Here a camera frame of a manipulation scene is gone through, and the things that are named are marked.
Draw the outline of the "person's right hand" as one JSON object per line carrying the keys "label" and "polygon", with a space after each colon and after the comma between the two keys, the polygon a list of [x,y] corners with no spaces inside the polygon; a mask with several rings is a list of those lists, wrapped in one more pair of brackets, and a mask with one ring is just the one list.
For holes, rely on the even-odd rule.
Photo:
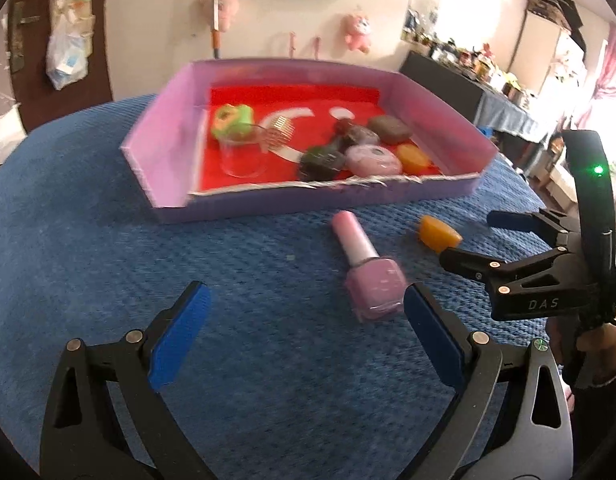
{"label": "person's right hand", "polygon": [[547,319],[546,332],[570,388],[601,387],[616,378],[616,314],[613,322],[588,332],[576,315],[553,316]]}

